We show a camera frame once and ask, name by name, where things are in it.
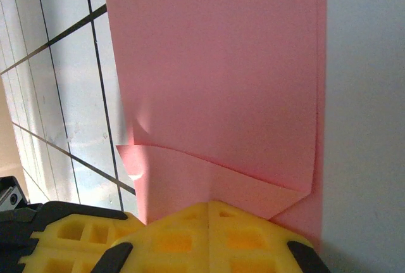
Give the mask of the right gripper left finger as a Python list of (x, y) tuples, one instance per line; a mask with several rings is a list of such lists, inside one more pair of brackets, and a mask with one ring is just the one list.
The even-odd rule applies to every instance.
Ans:
[(209, 272), (208, 204), (197, 203), (117, 239), (93, 272)]

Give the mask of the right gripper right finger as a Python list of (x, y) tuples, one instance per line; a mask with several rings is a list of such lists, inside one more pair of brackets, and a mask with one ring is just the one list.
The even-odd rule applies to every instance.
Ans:
[(302, 235), (219, 201), (208, 203), (210, 272), (329, 272)]

